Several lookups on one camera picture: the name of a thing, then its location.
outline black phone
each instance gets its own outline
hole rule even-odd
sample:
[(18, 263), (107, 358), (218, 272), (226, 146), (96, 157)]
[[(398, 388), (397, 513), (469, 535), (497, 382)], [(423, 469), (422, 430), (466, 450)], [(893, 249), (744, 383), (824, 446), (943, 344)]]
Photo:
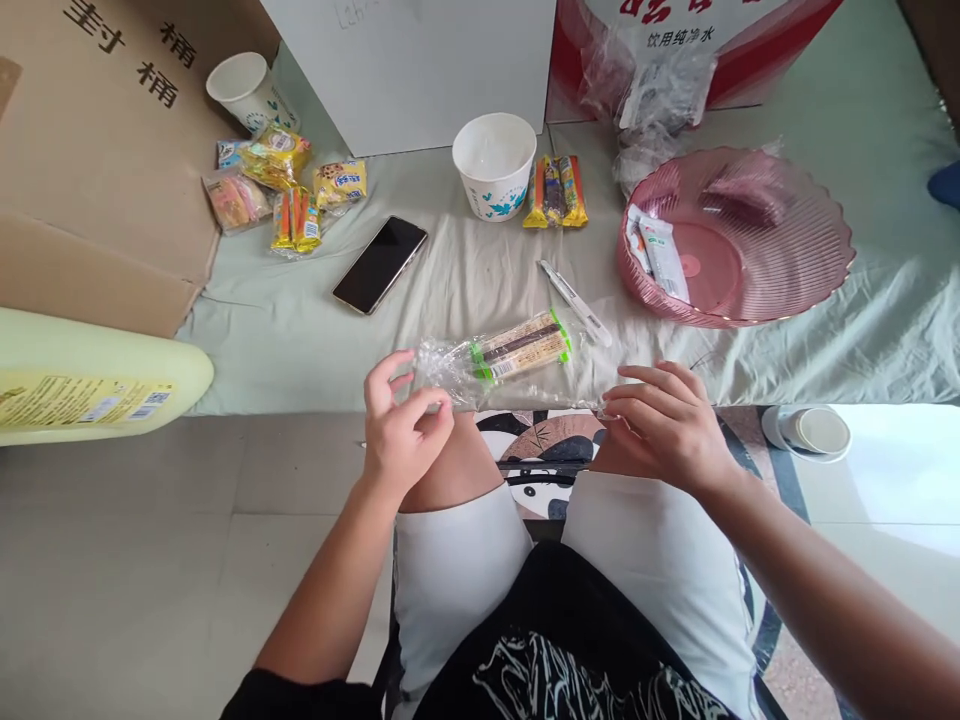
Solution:
[(391, 215), (334, 288), (333, 296), (357, 312), (372, 315), (426, 239), (426, 230)]

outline yellow container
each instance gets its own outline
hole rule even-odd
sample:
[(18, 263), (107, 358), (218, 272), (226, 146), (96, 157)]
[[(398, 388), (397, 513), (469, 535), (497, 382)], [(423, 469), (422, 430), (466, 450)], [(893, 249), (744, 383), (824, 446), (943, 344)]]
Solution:
[(212, 381), (192, 345), (0, 308), (0, 446), (142, 435)]

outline hand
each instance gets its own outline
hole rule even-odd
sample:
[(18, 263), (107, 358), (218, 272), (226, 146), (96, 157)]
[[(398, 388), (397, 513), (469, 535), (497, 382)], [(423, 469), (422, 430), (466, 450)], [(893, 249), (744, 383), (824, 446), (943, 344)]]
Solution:
[(649, 474), (694, 497), (722, 490), (745, 472), (727, 449), (703, 382), (672, 362), (621, 367), (642, 383), (604, 393), (613, 442)]
[[(412, 359), (413, 350), (399, 350), (381, 360), (364, 383), (367, 454), (363, 479), (388, 489), (398, 507), (437, 459), (453, 430), (453, 404), (440, 388), (421, 388), (397, 405), (394, 393), (413, 380), (413, 373), (394, 380), (390, 377)], [(437, 404), (440, 411), (424, 417), (428, 408)]]

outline pink basket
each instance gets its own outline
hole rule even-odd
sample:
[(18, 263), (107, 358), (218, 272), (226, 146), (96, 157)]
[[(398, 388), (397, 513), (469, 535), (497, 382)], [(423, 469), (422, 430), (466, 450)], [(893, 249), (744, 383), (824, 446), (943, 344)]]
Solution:
[(676, 158), (630, 203), (673, 224), (690, 304), (667, 295), (630, 251), (627, 212), (617, 265), (651, 312), (685, 325), (734, 328), (798, 315), (850, 274), (856, 252), (843, 209), (786, 160), (716, 148)]

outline bed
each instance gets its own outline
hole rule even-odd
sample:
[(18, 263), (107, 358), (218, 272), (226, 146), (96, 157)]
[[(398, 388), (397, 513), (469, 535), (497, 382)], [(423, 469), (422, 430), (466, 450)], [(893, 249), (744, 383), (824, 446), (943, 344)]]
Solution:
[[(275, 72), (301, 108), (319, 161), (347, 154), (296, 64)], [(216, 378), (197, 415), (357, 411), (368, 370), (424, 336), (493, 332), (560, 302), (536, 266), (548, 260), (618, 337), (576, 372), (536, 392), (515, 387), (488, 407), (590, 406), (621, 361), (696, 364), (718, 405), (950, 402), (960, 396), (960, 213), (926, 182), (960, 157), (950, 121), (894, 0), (846, 0), (762, 107), (709, 113), (694, 147), (759, 147), (782, 138), (844, 207), (857, 259), (829, 300), (788, 320), (700, 330), (630, 300), (614, 248), (623, 197), (601, 123), (550, 126), (540, 149), (580, 157), (590, 223), (524, 230), (476, 220), (449, 149), (368, 160), (370, 196), (331, 228), (321, 256), (271, 257), (269, 230), (224, 238), (212, 278), (178, 339), (204, 349)], [(383, 219), (430, 233), (416, 262), (370, 318), (330, 291)]]

